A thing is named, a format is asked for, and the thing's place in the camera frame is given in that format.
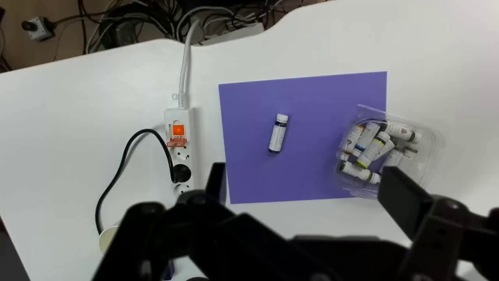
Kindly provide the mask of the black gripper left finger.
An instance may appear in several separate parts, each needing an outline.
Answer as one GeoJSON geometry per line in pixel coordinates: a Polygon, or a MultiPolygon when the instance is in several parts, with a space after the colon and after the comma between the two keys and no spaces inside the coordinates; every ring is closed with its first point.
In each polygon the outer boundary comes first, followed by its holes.
{"type": "Polygon", "coordinates": [[[203,191],[170,208],[131,207],[92,281],[161,281],[178,258],[190,260],[209,281],[334,281],[334,272],[296,244],[220,201],[226,166],[215,163],[203,191]]]}

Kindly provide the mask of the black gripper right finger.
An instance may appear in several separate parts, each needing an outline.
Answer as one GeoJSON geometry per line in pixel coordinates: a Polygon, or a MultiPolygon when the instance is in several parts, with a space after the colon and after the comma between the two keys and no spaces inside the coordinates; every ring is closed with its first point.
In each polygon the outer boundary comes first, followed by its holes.
{"type": "Polygon", "coordinates": [[[499,281],[499,210],[476,215],[466,205],[432,196],[398,168],[382,172],[377,201],[412,241],[399,277],[455,281],[457,265],[471,263],[488,281],[499,281]]]}

